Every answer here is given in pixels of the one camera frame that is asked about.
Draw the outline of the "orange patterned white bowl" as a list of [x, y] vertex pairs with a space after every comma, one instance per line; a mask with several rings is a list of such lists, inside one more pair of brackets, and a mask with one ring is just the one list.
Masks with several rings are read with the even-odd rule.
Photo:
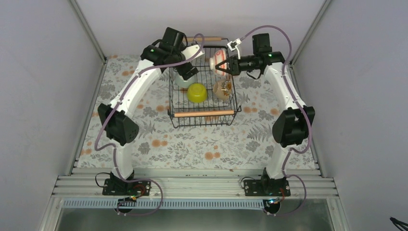
[[215, 74], [220, 76], [226, 76], [227, 73], [216, 69], [216, 65], [225, 61], [227, 59], [227, 51], [225, 49], [220, 49], [215, 52], [215, 54], [209, 58], [209, 67]]

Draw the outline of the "teal striped bowl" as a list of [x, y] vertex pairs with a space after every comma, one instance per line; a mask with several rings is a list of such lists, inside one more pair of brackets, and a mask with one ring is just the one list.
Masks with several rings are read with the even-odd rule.
[[197, 78], [196, 75], [190, 77], [189, 79], [185, 80], [182, 76], [176, 75], [175, 77], [175, 83], [177, 86], [180, 88], [187, 89], [191, 84], [196, 83]]

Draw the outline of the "black wire dish rack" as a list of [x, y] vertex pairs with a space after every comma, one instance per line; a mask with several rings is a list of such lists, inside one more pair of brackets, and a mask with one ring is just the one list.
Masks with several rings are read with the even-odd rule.
[[173, 127], [229, 126], [241, 111], [233, 77], [211, 69], [215, 55], [228, 58], [227, 47], [206, 45], [203, 56], [192, 61], [198, 72], [189, 80], [169, 70], [167, 113]]

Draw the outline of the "cream floral bowl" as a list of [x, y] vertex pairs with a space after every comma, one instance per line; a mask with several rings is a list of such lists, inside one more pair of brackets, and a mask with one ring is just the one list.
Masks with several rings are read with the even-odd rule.
[[213, 93], [218, 99], [226, 101], [232, 93], [232, 81], [228, 79], [217, 81], [213, 86]]

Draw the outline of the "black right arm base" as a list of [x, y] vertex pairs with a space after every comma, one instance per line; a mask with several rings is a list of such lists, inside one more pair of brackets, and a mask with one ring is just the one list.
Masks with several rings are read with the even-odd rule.
[[240, 181], [241, 187], [244, 189], [245, 196], [290, 196], [290, 186], [286, 177], [270, 178], [266, 168], [263, 169], [260, 179], [252, 177], [244, 177]]

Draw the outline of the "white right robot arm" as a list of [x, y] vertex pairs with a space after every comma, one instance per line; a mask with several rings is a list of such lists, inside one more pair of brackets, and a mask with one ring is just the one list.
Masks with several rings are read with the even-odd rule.
[[238, 76], [242, 72], [258, 70], [272, 86], [280, 107], [280, 115], [272, 126], [272, 136], [276, 143], [271, 161], [264, 169], [266, 180], [261, 182], [261, 191], [267, 196], [279, 190], [277, 179], [285, 177], [284, 167], [289, 153], [296, 146], [309, 140], [315, 110], [307, 106], [297, 93], [285, 59], [279, 51], [273, 51], [268, 33], [252, 36], [253, 54], [242, 56], [239, 53], [228, 57], [225, 50], [217, 51], [209, 59], [210, 69], [217, 74]]

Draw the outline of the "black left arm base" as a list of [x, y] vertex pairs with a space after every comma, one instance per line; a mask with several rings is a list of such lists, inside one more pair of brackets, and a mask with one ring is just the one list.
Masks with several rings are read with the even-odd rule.
[[102, 186], [102, 195], [117, 195], [117, 196], [148, 196], [150, 193], [151, 182], [147, 180], [139, 180], [136, 182], [124, 182], [113, 173], [109, 174], [109, 178], [105, 179]]

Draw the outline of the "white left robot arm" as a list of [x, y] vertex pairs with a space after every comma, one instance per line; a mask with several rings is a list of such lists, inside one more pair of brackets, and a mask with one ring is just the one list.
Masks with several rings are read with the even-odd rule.
[[168, 68], [176, 69], [184, 79], [190, 79], [198, 70], [191, 62], [204, 55], [204, 36], [196, 34], [188, 44], [185, 33], [167, 27], [161, 39], [146, 46], [140, 61], [125, 86], [108, 104], [98, 106], [102, 128], [98, 133], [94, 149], [100, 151], [113, 148], [114, 167], [112, 175], [117, 178], [115, 189], [122, 195], [133, 191], [134, 173], [132, 156], [125, 151], [138, 135], [139, 126], [132, 120], [140, 100], [148, 88]]

